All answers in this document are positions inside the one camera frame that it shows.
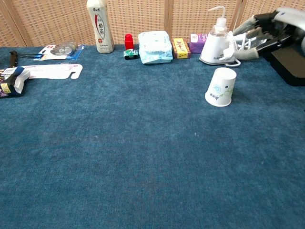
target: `white packaging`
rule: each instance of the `white packaging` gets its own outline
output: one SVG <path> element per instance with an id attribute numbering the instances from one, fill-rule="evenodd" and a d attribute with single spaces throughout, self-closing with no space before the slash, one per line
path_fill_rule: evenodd
<path id="1" fill-rule="evenodd" d="M 230 68 L 217 68 L 205 93 L 206 101 L 213 106 L 227 106 L 231 103 L 236 72 Z"/>
<path id="2" fill-rule="evenodd" d="M 142 32 L 138 38 L 142 63 L 168 63 L 173 59 L 173 47 L 166 31 Z"/>
<path id="3" fill-rule="evenodd" d="M 97 51 L 110 53 L 114 49 L 114 42 L 109 27 L 107 1 L 88 0 L 87 10 L 94 29 Z"/>

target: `bottle label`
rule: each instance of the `bottle label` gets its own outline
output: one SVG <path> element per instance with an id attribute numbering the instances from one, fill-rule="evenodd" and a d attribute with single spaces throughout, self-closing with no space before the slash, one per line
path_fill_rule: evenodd
<path id="1" fill-rule="evenodd" d="M 96 14 L 94 16 L 94 22 L 95 22 L 96 29 L 99 32 L 99 35 L 101 37 L 101 40 L 104 40 L 104 38 L 105 38 L 105 25 L 104 25 L 104 22 L 103 22 L 102 18 L 100 17 L 100 15 Z"/>

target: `bottle nozzle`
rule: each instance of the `bottle nozzle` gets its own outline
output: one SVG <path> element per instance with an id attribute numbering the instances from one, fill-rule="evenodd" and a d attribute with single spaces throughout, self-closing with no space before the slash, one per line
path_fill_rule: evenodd
<path id="1" fill-rule="evenodd" d="M 216 9 L 223 9 L 223 14 L 222 14 L 222 18 L 224 18 L 224 14 L 225 14 L 225 7 L 224 6 L 216 6 L 214 8 L 209 9 L 208 11 L 212 11 L 212 10 L 216 10 Z"/>

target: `plastic wrap package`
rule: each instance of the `plastic wrap package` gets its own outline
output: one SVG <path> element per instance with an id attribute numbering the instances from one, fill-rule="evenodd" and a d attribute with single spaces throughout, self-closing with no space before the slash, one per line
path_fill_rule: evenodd
<path id="1" fill-rule="evenodd" d="M 169 63 L 173 47 L 166 31 L 149 31 L 139 34 L 139 54 L 142 63 Z"/>
<path id="2" fill-rule="evenodd" d="M 21 67 L 7 68 L 0 72 L 0 97 L 21 95 L 24 81 L 30 77 L 30 71 Z"/>

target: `woven wall panel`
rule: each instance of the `woven wall panel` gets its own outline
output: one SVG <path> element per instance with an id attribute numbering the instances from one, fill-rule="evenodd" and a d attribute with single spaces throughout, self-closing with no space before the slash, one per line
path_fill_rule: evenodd
<path id="1" fill-rule="evenodd" d="M 0 46 L 18 47 L 23 45 L 24 44 L 16 38 L 15 33 L 12 30 L 12 24 L 9 23 L 0 11 Z"/>
<path id="2" fill-rule="evenodd" d="M 164 5 L 167 0 L 108 0 L 109 24 L 115 44 L 124 44 L 130 33 L 138 42 L 144 31 L 164 30 Z"/>
<path id="3" fill-rule="evenodd" d="M 93 44 L 87 0 L 12 0 L 34 46 L 74 40 Z"/>
<path id="4" fill-rule="evenodd" d="M 252 15 L 273 12 L 279 7 L 291 7 L 305 10 L 305 0 L 247 0 L 241 23 Z"/>
<path id="5" fill-rule="evenodd" d="M 221 17 L 222 10 L 208 12 L 215 6 L 225 6 L 226 26 L 229 28 L 238 0 L 173 0 L 172 37 L 188 42 L 191 33 L 208 33 Z"/>

